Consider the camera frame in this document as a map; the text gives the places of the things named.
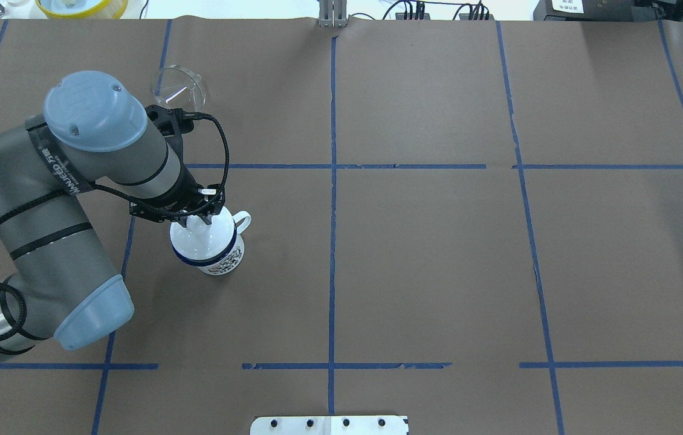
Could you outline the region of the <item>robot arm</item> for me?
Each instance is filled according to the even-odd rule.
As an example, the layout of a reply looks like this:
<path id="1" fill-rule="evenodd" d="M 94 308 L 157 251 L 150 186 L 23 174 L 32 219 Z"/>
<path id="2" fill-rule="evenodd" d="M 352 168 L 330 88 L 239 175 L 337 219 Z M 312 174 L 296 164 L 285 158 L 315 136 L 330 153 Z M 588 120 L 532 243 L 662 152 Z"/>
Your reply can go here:
<path id="1" fill-rule="evenodd" d="M 16 267 L 0 281 L 0 363 L 50 338 L 82 349 L 134 314 L 78 195 L 118 196 L 156 222 L 220 213 L 224 182 L 198 184 L 183 161 L 182 136 L 200 120 L 213 116 L 143 107 L 117 78 L 80 71 L 0 134 L 0 239 Z"/>

